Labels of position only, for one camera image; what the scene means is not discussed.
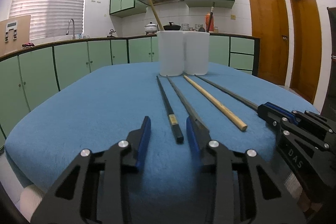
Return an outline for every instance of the blue tablecloth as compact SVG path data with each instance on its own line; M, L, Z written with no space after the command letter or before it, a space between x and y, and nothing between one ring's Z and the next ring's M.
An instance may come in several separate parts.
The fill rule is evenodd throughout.
M152 135L143 174L130 176L133 223L202 223L206 201L197 187L186 139L188 116L169 84L162 85L185 137L177 145L157 86L158 63L103 67L46 100L24 117L6 140L5 149L24 175L46 191L84 148L108 149L152 120ZM257 77L219 64L209 64L205 76L233 92L263 104L270 101L289 111L316 109L301 97ZM213 139L229 149L255 149L266 161L274 153L274 133L256 112L204 81L191 76L247 125L241 132L182 76L172 77L210 129Z

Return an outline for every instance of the silver screw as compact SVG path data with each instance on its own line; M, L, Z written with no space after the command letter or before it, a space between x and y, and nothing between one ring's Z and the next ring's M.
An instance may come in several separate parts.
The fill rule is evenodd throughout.
M126 141L126 140L122 140L118 143L118 146L121 147L121 148L125 148L129 145L129 142Z
M219 142L215 141L215 140L211 140L209 142L209 146L212 148L218 147L219 146Z
M83 149L81 151L81 156L82 157L87 157L90 154L90 150L89 149Z
M247 150L247 155L250 156L250 157L255 157L257 155L257 152L253 149L249 149Z

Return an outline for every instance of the red bottle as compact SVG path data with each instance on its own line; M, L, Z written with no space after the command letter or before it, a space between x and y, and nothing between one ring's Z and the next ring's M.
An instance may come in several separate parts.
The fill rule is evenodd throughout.
M205 16L206 29L208 28L209 19L210 19L210 11L208 11L207 15ZM213 32L213 15L212 15L211 23L210 23L209 32Z

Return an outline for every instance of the brown door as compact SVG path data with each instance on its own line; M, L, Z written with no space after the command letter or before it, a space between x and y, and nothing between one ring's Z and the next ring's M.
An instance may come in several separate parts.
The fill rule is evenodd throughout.
M285 0L250 0L252 35L260 37L258 77L284 85L288 65L288 16Z
M291 0L294 62L290 88L313 103L320 77L322 37L316 0Z

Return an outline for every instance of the faucet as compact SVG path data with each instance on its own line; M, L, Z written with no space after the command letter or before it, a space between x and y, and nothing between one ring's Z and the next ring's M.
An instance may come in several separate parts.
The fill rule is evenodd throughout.
M72 40L75 40L76 38L75 38L75 21L74 21L74 19L73 18L70 18L70 20L69 20L69 24L68 24L68 30L67 30L67 32L66 32L66 34L69 34L69 27L70 27L70 22L71 22L71 20L72 20L72 27L73 27L73 34L72 34Z

